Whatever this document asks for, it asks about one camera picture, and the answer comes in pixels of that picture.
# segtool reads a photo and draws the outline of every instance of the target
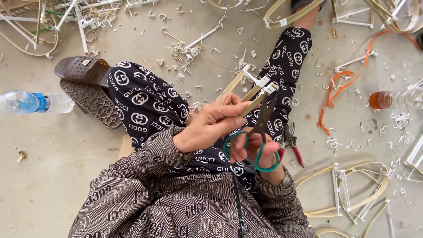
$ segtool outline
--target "zipper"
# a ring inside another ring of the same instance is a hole
[[[233,188],[235,189],[236,207],[238,210],[238,222],[239,222],[238,237],[248,238],[247,233],[245,232],[244,220],[242,219],[241,200],[239,198],[238,185],[236,184],[235,175],[233,173],[231,173],[231,175],[232,175]]]

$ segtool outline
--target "green scissor handle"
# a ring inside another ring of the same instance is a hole
[[[232,136],[229,136],[228,138],[226,138],[226,140],[225,140],[225,144],[223,145],[223,152],[225,153],[225,155],[226,155],[226,159],[229,161],[230,159],[229,159],[229,153],[228,153],[228,145],[230,144],[230,142],[231,142],[231,140],[232,140],[232,138],[234,138],[234,137],[236,137],[236,136],[238,136],[238,135],[241,135],[241,134],[243,134],[243,133],[247,133],[247,132],[244,132],[244,131],[238,131],[238,132],[236,132],[235,134],[233,134]],[[248,137],[246,137],[245,138],[245,144],[244,144],[244,148],[245,148],[245,146],[247,145],[247,141],[248,141]],[[271,172],[271,171],[273,171],[278,165],[279,165],[279,163],[280,163],[280,158],[279,158],[279,153],[276,151],[275,152],[275,156],[276,156],[276,162],[275,162],[275,164],[272,166],[272,167],[270,167],[270,168],[261,168],[261,167],[259,167],[258,166],[258,160],[260,159],[260,157],[261,157],[261,153],[263,152],[263,147],[264,147],[264,144],[261,144],[261,146],[260,146],[260,149],[258,150],[258,153],[257,153],[257,158],[255,159],[255,162],[254,162],[254,166],[255,166],[255,168],[258,170],[258,171],[261,171],[261,172]]]

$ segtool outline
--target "black patterned pants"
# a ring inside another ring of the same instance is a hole
[[[278,88],[275,94],[277,102],[275,110],[267,124],[267,134],[274,141],[282,138],[282,128],[288,122],[291,111],[290,102],[296,90],[299,70],[311,48],[310,32],[302,28],[287,28],[279,37],[272,55],[260,72],[260,76],[268,76]],[[176,90],[166,81],[144,67],[132,62],[120,62],[108,75],[110,93],[119,112],[120,119],[132,139],[135,150],[151,135],[163,131],[175,124],[185,127],[189,105],[179,96]],[[245,126],[254,127],[260,109],[249,112],[245,118]],[[256,193],[254,186],[254,168],[244,163],[231,165],[223,152],[223,140],[217,141],[213,147],[197,151],[186,168],[169,168],[168,173],[203,170],[211,173],[232,171],[246,190]]]

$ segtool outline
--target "bottle cap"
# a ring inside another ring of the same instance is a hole
[[[3,110],[7,107],[6,98],[0,96],[0,110]]]

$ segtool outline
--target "amber liquid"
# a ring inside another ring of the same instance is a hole
[[[391,96],[387,91],[375,92],[370,95],[369,105],[374,109],[386,109],[391,106]]]

